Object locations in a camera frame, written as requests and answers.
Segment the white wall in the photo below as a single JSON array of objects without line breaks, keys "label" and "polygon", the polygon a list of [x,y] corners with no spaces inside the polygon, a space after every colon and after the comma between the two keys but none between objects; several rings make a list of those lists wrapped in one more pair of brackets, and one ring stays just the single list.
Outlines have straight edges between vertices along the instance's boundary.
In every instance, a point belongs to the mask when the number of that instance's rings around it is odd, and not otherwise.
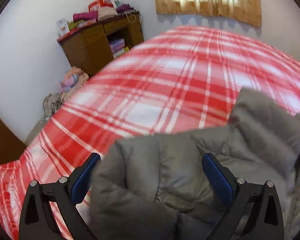
[{"label": "white wall", "polygon": [[157,15],[154,0],[123,0],[140,10],[144,17],[145,39],[179,25],[204,25],[261,40],[300,61],[300,9],[293,0],[261,0],[262,27],[226,17],[199,15]]},{"label": "white wall", "polygon": [[0,15],[0,118],[21,140],[70,68],[56,41],[56,21],[87,11],[92,1],[11,0]]}]

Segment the pink towel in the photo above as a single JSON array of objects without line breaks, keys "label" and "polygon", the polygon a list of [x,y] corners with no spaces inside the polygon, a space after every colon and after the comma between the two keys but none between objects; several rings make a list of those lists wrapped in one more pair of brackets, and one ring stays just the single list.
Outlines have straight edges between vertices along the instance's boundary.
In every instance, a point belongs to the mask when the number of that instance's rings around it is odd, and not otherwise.
[{"label": "pink towel", "polygon": [[92,12],[83,12],[83,13],[75,13],[73,15],[73,21],[77,22],[80,20],[90,20],[90,19],[97,19],[98,20],[98,11]]}]

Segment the fabric bundle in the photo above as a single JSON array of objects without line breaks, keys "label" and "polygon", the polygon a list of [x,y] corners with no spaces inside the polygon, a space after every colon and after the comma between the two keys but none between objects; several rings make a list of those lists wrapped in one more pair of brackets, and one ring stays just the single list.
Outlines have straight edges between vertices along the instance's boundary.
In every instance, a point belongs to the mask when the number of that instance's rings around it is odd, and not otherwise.
[{"label": "fabric bundle", "polygon": [[84,20],[68,23],[69,30],[70,31],[73,30],[75,27],[77,27],[80,23],[83,23],[83,22],[84,22]]},{"label": "fabric bundle", "polygon": [[90,20],[90,19],[98,19],[98,11],[92,12],[82,12],[82,13],[75,13],[73,15],[73,21],[77,22],[80,20]]},{"label": "fabric bundle", "polygon": [[44,118],[49,120],[61,107],[61,98],[59,93],[49,94],[43,100]]},{"label": "fabric bundle", "polygon": [[124,48],[125,42],[124,42],[124,39],[117,39],[117,40],[109,42],[109,45],[110,45],[111,52],[114,54],[115,52]]},{"label": "fabric bundle", "polygon": [[117,8],[117,13],[124,13],[125,11],[134,10],[129,4],[123,4]]},{"label": "fabric bundle", "polygon": [[98,9],[98,21],[102,21],[117,15],[118,15],[117,11],[110,6],[104,6]]},{"label": "fabric bundle", "polygon": [[84,84],[86,84],[89,76],[80,68],[72,67],[60,82],[60,100],[64,104],[74,93],[76,93]]}]

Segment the red plaid blanket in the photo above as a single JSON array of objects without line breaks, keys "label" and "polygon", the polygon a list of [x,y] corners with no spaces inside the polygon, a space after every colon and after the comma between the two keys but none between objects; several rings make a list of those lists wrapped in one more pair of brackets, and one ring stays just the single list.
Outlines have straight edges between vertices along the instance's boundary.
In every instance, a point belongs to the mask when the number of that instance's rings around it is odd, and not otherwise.
[{"label": "red plaid blanket", "polygon": [[[111,62],[51,118],[18,161],[0,165],[0,223],[18,239],[31,180],[68,176],[123,137],[224,125],[242,86],[300,112],[300,63],[242,35],[182,26]],[[77,209],[87,221],[89,194]],[[55,204],[52,210],[71,239]]]}]

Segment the gray down jacket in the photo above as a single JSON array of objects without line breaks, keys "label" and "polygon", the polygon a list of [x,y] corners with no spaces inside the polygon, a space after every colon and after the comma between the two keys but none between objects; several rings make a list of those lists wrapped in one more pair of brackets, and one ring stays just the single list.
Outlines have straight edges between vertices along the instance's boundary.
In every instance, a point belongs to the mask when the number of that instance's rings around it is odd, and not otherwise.
[{"label": "gray down jacket", "polygon": [[300,115],[292,117],[263,94],[242,89],[226,127],[117,141],[92,175],[89,226],[95,236],[205,239],[226,210],[202,171],[202,156],[209,152],[235,177],[256,184],[273,181],[285,237],[297,234]]}]

